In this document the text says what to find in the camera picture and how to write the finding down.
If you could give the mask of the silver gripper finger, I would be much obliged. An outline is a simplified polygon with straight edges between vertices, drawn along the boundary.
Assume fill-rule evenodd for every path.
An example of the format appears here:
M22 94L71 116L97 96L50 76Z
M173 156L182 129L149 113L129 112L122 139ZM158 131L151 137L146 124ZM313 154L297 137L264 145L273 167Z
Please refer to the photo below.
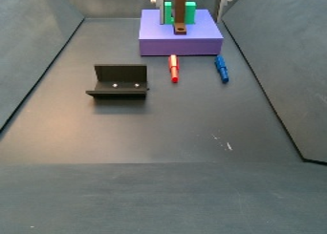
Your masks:
M224 8L228 6L228 4L233 0L220 0L220 5L218 5L218 21L222 21L224 18Z
M151 3L157 5L161 10L161 24L165 24L165 0L151 0Z

